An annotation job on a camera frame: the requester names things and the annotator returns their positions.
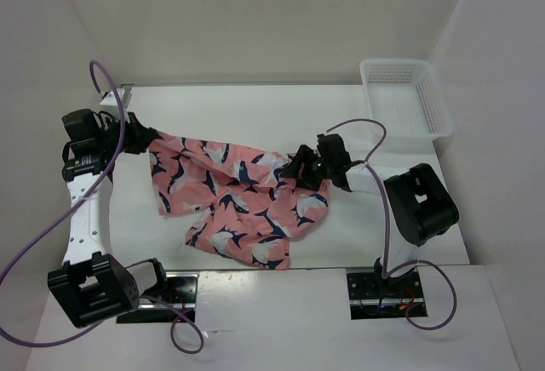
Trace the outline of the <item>pink shark print shorts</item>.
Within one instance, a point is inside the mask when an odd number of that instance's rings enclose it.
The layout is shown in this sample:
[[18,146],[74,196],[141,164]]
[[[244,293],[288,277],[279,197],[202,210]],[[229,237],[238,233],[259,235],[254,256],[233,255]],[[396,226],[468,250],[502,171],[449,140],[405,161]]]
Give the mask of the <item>pink shark print shorts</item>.
[[328,212],[328,180],[308,190],[282,177],[290,155],[164,132],[147,151],[159,214],[196,214],[184,243],[201,251],[285,270],[290,245]]

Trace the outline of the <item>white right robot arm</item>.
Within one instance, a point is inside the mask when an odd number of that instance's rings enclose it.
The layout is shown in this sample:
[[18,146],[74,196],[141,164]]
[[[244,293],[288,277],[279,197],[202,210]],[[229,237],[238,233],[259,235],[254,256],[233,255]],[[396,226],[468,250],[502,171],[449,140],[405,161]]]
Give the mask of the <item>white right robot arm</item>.
[[311,191],[328,180],[341,190],[381,198],[384,246],[374,266],[373,284],[383,297],[392,297],[403,287],[403,276],[419,263],[418,249],[459,221],[456,204],[430,165],[374,167],[368,157],[353,160],[339,134],[319,135],[315,150],[300,146],[281,176]]

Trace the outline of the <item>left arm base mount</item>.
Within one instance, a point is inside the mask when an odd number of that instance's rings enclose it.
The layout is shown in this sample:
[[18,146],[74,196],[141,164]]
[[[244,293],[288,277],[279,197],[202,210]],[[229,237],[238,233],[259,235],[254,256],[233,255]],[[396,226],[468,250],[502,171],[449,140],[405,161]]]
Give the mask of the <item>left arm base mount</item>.
[[[198,290],[197,272],[168,272],[167,288],[159,295],[160,299],[182,311],[192,322],[196,316]],[[167,307],[150,300],[141,300],[136,311],[116,319],[117,324],[147,324],[185,322]]]

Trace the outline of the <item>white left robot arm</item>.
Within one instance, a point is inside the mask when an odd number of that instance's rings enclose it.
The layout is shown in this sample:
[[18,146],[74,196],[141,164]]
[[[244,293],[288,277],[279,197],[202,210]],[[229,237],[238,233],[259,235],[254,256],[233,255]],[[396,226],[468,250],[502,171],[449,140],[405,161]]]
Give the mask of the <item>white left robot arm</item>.
[[141,154],[156,130],[140,124],[134,113],[123,120],[82,109],[62,118],[69,140],[62,152],[62,177],[76,211],[61,267],[48,274],[48,288],[76,328],[85,328],[135,311],[143,295],[158,303],[170,282],[162,264],[146,260],[152,273],[137,281],[130,268],[112,255],[109,210],[116,150]]

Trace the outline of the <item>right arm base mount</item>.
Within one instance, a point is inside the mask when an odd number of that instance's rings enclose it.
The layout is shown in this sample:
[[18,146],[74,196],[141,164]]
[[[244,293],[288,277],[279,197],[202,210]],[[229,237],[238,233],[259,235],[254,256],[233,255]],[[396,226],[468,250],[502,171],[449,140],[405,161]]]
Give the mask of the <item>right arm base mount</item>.
[[427,317],[419,273],[409,271],[401,278],[383,280],[367,269],[346,272],[348,303],[352,320]]

